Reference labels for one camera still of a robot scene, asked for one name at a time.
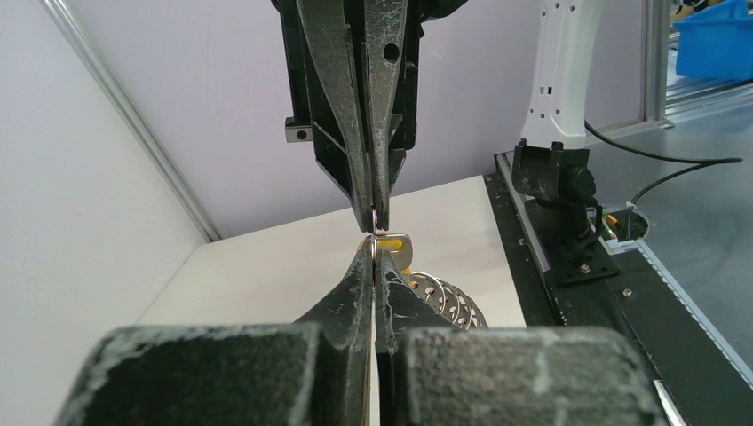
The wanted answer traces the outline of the large keyring with yellow grip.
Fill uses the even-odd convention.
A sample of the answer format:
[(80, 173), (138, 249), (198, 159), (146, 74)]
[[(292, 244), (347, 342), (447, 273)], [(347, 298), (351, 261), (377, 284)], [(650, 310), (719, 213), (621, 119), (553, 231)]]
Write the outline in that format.
[[(388, 232), (377, 227), (379, 216), (375, 208), (372, 209), (371, 220), (371, 233), (361, 241), (360, 248), (366, 249), (373, 258), (377, 254), (386, 254), (392, 259), (388, 251), (377, 248), (377, 234)], [(409, 272), (402, 272), (397, 266), (396, 269), (415, 296), (455, 327), (463, 330), (488, 328), (479, 306), (459, 287), (434, 274), (413, 270), (411, 266)]]

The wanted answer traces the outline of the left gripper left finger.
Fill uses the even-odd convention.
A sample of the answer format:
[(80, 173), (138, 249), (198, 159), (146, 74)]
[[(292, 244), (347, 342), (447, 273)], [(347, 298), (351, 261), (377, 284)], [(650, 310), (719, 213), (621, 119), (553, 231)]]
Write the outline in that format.
[(120, 327), (84, 361), (58, 425), (366, 425), (374, 257), (289, 324)]

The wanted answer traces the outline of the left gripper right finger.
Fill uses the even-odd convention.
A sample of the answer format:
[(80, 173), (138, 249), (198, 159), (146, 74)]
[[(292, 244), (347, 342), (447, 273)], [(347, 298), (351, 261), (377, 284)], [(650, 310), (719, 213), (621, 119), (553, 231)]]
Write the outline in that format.
[(603, 327), (463, 330), (375, 259), (383, 425), (664, 425), (630, 342)]

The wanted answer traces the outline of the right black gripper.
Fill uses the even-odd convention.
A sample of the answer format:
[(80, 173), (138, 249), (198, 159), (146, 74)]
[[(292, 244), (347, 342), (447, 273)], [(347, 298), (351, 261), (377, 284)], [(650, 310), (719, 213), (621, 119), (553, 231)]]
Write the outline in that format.
[[(275, 1), (283, 33), (293, 140), (352, 202), (360, 229), (389, 228), (389, 199), (416, 141), (418, 53), (426, 21), (461, 1)], [(304, 137), (301, 128), (309, 128)]]

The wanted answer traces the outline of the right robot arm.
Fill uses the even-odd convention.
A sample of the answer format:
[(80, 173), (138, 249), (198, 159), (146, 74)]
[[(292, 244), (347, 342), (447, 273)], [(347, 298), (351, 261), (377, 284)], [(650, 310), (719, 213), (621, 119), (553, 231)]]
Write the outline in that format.
[[(277, 1), (293, 114), (291, 142), (312, 142), (315, 160), (344, 193), (359, 228), (385, 231), (390, 197), (416, 142), (422, 25), (457, 1)], [(598, 237), (596, 184), (584, 140), (585, 100), (600, 1), (538, 4), (534, 89), (511, 165), (513, 189), (548, 270), (561, 286), (618, 273)]]

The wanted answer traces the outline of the key with yellow tag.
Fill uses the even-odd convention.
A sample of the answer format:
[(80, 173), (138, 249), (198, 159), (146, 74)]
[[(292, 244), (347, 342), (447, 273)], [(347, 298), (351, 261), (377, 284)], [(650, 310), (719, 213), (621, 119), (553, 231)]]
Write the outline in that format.
[(413, 261), (412, 240), (406, 233), (378, 233), (377, 248), (386, 250), (402, 272), (409, 272)]

